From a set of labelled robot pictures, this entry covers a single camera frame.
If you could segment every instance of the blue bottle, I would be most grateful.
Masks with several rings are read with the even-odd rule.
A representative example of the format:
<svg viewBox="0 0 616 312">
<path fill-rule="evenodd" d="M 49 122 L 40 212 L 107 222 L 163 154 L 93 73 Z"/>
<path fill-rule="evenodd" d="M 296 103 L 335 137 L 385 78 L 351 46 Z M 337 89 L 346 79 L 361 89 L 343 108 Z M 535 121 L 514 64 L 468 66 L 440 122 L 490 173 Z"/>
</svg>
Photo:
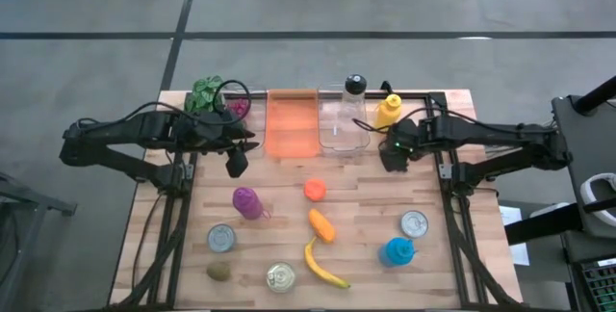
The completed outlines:
<svg viewBox="0 0 616 312">
<path fill-rule="evenodd" d="M 387 268 L 403 266 L 413 260 L 413 240 L 394 238 L 378 250 L 378 260 Z"/>
</svg>

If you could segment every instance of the carrot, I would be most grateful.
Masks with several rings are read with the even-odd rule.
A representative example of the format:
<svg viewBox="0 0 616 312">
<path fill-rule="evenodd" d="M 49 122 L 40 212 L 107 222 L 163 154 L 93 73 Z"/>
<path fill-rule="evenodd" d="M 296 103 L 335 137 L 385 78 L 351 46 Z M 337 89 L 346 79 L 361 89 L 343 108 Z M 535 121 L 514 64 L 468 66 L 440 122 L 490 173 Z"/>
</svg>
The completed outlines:
<svg viewBox="0 0 616 312">
<path fill-rule="evenodd" d="M 336 237 L 336 230 L 321 212 L 315 209 L 310 210 L 310 212 L 308 213 L 308 220 L 310 221 L 312 227 L 315 229 L 317 235 L 324 242 L 328 244 L 334 242 L 334 238 Z"/>
</svg>

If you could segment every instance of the mustard bottle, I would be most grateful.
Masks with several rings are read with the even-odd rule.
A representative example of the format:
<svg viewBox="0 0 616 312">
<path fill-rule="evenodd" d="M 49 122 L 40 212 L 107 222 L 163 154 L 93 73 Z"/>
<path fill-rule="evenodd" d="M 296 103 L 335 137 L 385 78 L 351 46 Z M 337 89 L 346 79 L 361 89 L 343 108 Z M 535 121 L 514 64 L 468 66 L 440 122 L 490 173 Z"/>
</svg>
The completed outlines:
<svg viewBox="0 0 616 312">
<path fill-rule="evenodd" d="M 387 125 L 392 125 L 400 117 L 402 111 L 402 99 L 395 94 L 390 94 L 387 98 L 378 104 L 376 109 L 376 121 L 374 122 L 374 128 L 381 128 Z"/>
</svg>

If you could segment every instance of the concrete floor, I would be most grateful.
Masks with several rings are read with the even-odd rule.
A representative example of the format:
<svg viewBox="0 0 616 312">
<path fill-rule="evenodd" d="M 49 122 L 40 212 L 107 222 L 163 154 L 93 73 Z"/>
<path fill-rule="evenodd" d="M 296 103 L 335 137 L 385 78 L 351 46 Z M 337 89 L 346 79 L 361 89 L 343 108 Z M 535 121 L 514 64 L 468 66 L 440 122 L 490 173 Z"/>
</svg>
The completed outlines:
<svg viewBox="0 0 616 312">
<path fill-rule="evenodd" d="M 182 2 L 1 0 L 0 32 L 172 32 Z M 194 0 L 187 31 L 600 31 L 616 30 L 615 5 Z M 78 117 L 111 120 L 156 98 L 170 46 L 167 40 L 0 40 L 0 170 L 79 203 L 72 219 L 47 218 L 15 310 L 106 303 L 135 184 L 107 169 L 64 166 L 61 135 Z M 552 97 L 583 93 L 614 74 L 615 49 L 615 39 L 184 41 L 171 88 L 188 89 L 211 74 L 270 89 L 314 88 L 353 72 L 374 87 L 387 79 L 399 89 L 471 89 L 485 121 L 543 122 Z M 514 173 L 500 178 L 498 188 L 512 200 L 573 199 L 565 171 Z M 534 306 L 566 307 L 552 286 L 522 286 Z"/>
</svg>

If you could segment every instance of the black bottle cap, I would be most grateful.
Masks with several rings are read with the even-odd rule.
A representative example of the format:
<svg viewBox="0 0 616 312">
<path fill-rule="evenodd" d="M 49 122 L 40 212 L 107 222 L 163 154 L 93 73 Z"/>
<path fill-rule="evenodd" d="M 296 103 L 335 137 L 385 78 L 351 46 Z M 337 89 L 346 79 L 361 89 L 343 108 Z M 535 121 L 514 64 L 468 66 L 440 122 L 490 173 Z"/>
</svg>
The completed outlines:
<svg viewBox="0 0 616 312">
<path fill-rule="evenodd" d="M 346 78 L 345 90 L 353 95 L 359 95 L 366 91 L 368 81 L 362 75 L 352 74 Z"/>
</svg>

